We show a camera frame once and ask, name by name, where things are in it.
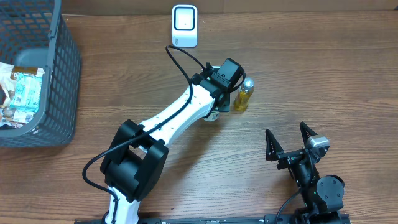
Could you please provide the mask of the brown snack bag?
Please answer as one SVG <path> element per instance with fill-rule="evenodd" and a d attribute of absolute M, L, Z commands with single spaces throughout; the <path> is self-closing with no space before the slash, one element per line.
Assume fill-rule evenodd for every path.
<path fill-rule="evenodd" d="M 31 122 L 36 113 L 20 111 L 11 108 L 14 98 L 17 73 L 29 73 L 32 75 L 44 75 L 43 68 L 18 67 L 7 63 L 1 63 L 1 129 L 18 129 Z"/>

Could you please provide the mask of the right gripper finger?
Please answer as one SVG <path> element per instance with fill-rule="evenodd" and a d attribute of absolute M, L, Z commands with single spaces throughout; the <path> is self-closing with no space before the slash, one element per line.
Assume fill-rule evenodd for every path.
<path fill-rule="evenodd" d="M 305 122 L 300 122 L 300 131 L 303 139 L 304 146 L 307 146 L 307 141 L 310 137 L 316 136 L 317 133 L 313 131 Z"/>
<path fill-rule="evenodd" d="M 284 153 L 284 150 L 276 140 L 275 136 L 270 129 L 265 132 L 266 135 L 266 160 L 275 161 L 279 159 L 279 156 Z"/>

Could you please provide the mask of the yellow tea bottle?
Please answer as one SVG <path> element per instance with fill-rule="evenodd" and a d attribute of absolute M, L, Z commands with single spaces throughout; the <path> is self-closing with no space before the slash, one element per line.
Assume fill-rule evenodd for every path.
<path fill-rule="evenodd" d="M 238 111 L 245 111 L 248 107 L 249 99 L 254 93 L 254 80 L 246 77 L 243 84 L 238 89 L 238 94 L 234 100 L 234 108 Z"/>

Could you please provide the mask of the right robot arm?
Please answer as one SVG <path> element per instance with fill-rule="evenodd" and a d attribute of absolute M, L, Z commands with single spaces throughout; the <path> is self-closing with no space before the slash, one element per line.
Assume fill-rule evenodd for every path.
<path fill-rule="evenodd" d="M 315 167 L 328 152 L 329 139 L 304 122 L 300 123 L 300 131 L 303 147 L 291 152 L 283 150 L 270 129 L 265 131 L 266 160 L 276 161 L 279 170 L 287 169 L 298 187 L 268 220 L 271 223 L 350 223 L 349 216 L 340 213 L 344 207 L 344 181 L 337 175 L 320 177 Z M 298 195 L 302 196 L 304 207 L 282 216 L 284 208 Z"/>

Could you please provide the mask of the teal Kleenex tissue pack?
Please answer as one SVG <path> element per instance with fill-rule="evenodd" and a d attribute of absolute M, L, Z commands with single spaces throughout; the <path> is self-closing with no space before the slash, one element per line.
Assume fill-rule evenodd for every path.
<path fill-rule="evenodd" d="M 219 115 L 220 114 L 218 111 L 212 111 L 207 117 L 203 117 L 203 120 L 207 122 L 213 122 L 219 118 Z"/>

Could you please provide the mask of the teal wet wipes pack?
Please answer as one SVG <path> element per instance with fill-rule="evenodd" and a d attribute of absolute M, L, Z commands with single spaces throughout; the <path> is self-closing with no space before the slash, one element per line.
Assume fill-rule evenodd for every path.
<path fill-rule="evenodd" d="M 17 73 L 14 98 L 10 107 L 20 111 L 37 113 L 40 105 L 42 75 Z"/>

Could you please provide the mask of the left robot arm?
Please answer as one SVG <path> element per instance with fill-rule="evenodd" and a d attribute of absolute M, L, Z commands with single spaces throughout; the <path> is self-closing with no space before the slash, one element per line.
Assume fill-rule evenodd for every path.
<path fill-rule="evenodd" d="M 221 66 L 206 65 L 184 93 L 162 112 L 139 124 L 120 125 L 100 171 L 111 191 L 104 223 L 137 223 L 140 202 L 158 182 L 169 146 L 195 121 L 229 110 L 229 94 L 246 74 L 227 58 Z"/>

